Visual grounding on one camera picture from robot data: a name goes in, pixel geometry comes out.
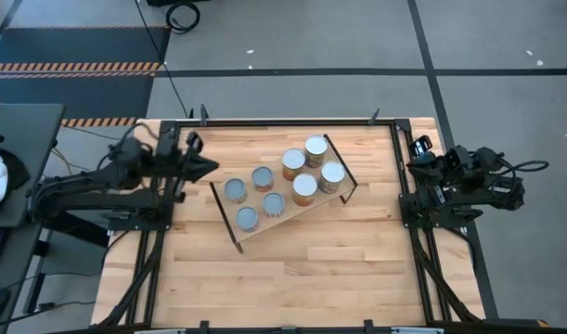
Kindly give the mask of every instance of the hazard stripe tape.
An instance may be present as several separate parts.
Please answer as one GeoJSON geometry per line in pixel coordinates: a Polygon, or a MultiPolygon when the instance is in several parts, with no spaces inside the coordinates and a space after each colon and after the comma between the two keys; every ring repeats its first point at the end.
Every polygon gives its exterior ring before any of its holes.
{"type": "Polygon", "coordinates": [[[157,71],[159,62],[0,63],[0,71],[157,71]]]}
{"type": "MultiPolygon", "coordinates": [[[[148,25],[149,28],[164,28],[170,29],[170,26],[165,24],[148,25]]],[[[141,25],[123,25],[123,26],[13,26],[6,27],[5,30],[13,29],[145,29],[141,25]]]]}
{"type": "Polygon", "coordinates": [[[137,117],[64,119],[61,124],[68,127],[130,126],[135,125],[137,120],[137,117]]]}
{"type": "Polygon", "coordinates": [[[151,71],[130,71],[130,72],[79,72],[79,73],[43,73],[43,74],[0,74],[0,79],[42,79],[42,78],[97,78],[97,77],[116,77],[116,76],[151,76],[155,73],[151,71]]]}

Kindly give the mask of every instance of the silver can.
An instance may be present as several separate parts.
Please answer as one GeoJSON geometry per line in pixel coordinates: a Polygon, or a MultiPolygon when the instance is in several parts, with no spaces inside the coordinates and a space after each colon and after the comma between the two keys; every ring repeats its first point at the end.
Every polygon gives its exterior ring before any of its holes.
{"type": "Polygon", "coordinates": [[[327,162],[320,170],[318,188],[327,194],[333,194],[339,190],[342,179],[345,178],[345,169],[338,162],[327,162]]]}
{"type": "Polygon", "coordinates": [[[322,165],[329,144],[322,135],[312,135],[305,141],[305,164],[316,168],[322,165]]]}
{"type": "Polygon", "coordinates": [[[279,217],[285,209],[285,199],[281,194],[269,193],[263,197],[263,210],[269,218],[279,217]]]}
{"type": "Polygon", "coordinates": [[[249,207],[241,208],[236,215],[236,223],[242,231],[253,232],[258,228],[258,212],[249,207]]]}
{"type": "Polygon", "coordinates": [[[244,181],[238,178],[234,178],[226,182],[225,193],[227,199],[237,204],[244,202],[244,200],[248,197],[244,181]]]}
{"type": "Polygon", "coordinates": [[[258,167],[252,172],[254,188],[266,192],[273,188],[273,171],[268,167],[258,167]]]}
{"type": "Polygon", "coordinates": [[[283,177],[288,181],[293,181],[295,176],[302,172],[305,164],[305,156],[300,149],[291,148],[283,153],[283,177]]]}
{"type": "Polygon", "coordinates": [[[316,194],[316,179],[309,173],[301,173],[293,180],[293,201],[299,206],[312,204],[316,194]]]}

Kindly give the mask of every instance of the gray floor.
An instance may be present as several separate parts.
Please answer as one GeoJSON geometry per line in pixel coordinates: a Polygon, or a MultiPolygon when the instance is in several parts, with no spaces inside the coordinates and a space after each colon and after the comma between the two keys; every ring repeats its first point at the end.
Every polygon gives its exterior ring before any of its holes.
{"type": "MultiPolygon", "coordinates": [[[[417,3],[437,69],[567,67],[566,0],[417,3]]],[[[2,13],[9,6],[0,0],[2,13]]],[[[200,10],[197,30],[172,36],[172,70],[423,68],[406,0],[212,0],[200,10]]],[[[149,24],[163,24],[164,9],[144,12],[149,24]]],[[[140,18],[131,0],[23,0],[11,21],[54,25],[140,25],[140,18]]],[[[502,150],[512,163],[551,162],[522,175],[525,206],[487,209],[477,225],[499,315],[567,327],[567,77],[441,77],[439,84],[457,143],[502,150]]],[[[425,77],[178,78],[175,85],[189,108],[203,103],[212,117],[367,116],[375,108],[381,116],[435,116],[425,77]]],[[[155,80],[148,116],[182,117],[166,79],[155,80]]],[[[122,129],[95,131],[118,136],[122,129]]],[[[91,168],[108,141],[65,129],[59,143],[69,160],[91,168]]],[[[45,172],[66,173],[56,160],[45,172]]],[[[53,241],[48,272],[96,271],[99,250],[53,241]],[[66,256],[76,251],[85,265],[66,256]]],[[[97,281],[58,276],[41,301],[93,300],[97,281]]],[[[90,314],[91,307],[75,306],[10,332],[82,328],[90,314]]]]}

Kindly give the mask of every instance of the floor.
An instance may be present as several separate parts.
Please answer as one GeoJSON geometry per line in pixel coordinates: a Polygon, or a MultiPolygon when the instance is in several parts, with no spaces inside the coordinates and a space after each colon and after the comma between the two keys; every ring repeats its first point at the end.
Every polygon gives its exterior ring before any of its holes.
{"type": "MultiPolygon", "coordinates": [[[[165,8],[141,6],[149,25],[164,23],[165,8]]],[[[165,58],[188,109],[202,103],[213,118],[233,118],[369,116],[380,108],[380,116],[436,117],[447,146],[487,146],[512,163],[550,161],[546,171],[522,176],[525,206],[485,209],[477,229],[498,315],[567,327],[567,0],[212,0],[199,7],[199,27],[172,35],[165,58]]],[[[0,0],[0,24],[5,17],[12,28],[142,25],[131,0],[0,0]]],[[[169,80],[158,74],[149,82],[146,117],[184,117],[169,80]]],[[[118,103],[89,98],[83,104],[92,109],[118,103]]],[[[124,128],[89,130],[119,136],[124,128]]],[[[109,143],[67,128],[58,140],[86,168],[109,143]]],[[[45,173],[66,169],[52,158],[45,173]]],[[[101,250],[52,241],[46,272],[98,270],[101,250]]],[[[91,301],[97,282],[50,277],[41,302],[91,301]]],[[[9,332],[83,328],[91,312],[70,306],[9,332]]]]}

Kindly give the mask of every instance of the wooden table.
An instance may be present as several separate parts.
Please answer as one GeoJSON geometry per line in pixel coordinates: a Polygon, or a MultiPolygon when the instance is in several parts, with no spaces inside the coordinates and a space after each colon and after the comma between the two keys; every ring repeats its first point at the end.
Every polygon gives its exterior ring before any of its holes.
{"type": "MultiPolygon", "coordinates": [[[[433,150],[441,153],[434,119],[410,121],[413,136],[428,135],[433,150]]],[[[160,121],[146,123],[159,129],[160,121]]],[[[137,137],[154,145],[144,130],[138,130],[137,137]]],[[[187,184],[186,201],[175,207],[161,258],[154,328],[197,328],[201,320],[209,320],[212,328],[361,327],[364,319],[373,319],[375,326],[424,324],[413,252],[398,206],[401,188],[388,126],[195,131],[205,143],[202,155],[221,167],[196,185],[187,184]],[[308,135],[324,133],[359,183],[351,201],[343,205],[335,199],[303,213],[248,239],[245,252],[238,253],[209,182],[251,173],[257,163],[278,159],[285,148],[300,147],[308,135]]],[[[435,238],[446,281],[474,314],[483,317],[467,244],[442,229],[435,229],[435,238]]],[[[93,323],[109,314],[131,283],[138,240],[139,233],[131,232],[108,254],[93,323]]],[[[428,282],[439,319],[435,287],[429,278],[428,282]]],[[[146,296],[144,290],[140,296],[146,296]]],[[[139,320],[143,303],[137,308],[139,320]]]]}

